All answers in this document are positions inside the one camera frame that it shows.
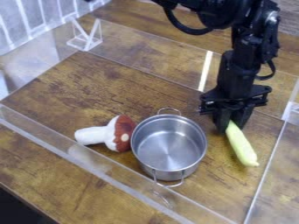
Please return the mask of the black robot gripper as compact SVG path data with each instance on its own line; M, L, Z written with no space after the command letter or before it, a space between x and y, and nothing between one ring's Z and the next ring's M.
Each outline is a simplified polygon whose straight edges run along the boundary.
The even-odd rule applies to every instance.
M243 129L253 108L267 105L267 95L271 92L272 88L269 86L255 85L245 97L228 98L224 96L224 92L215 87L200 95L199 113L201 115L212 114L217 132L223 134L228 127L232 110L232 121Z

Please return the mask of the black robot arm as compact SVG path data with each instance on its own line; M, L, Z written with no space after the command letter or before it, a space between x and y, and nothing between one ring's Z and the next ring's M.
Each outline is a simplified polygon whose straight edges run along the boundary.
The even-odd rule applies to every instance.
M256 85L260 66L275 69L280 48L277 3L272 0L152 0L181 32L203 35L231 29L232 49L221 54L216 87L200 95L200 113L211 114L219 132L229 123L245 126L253 108L267 104L269 86Z

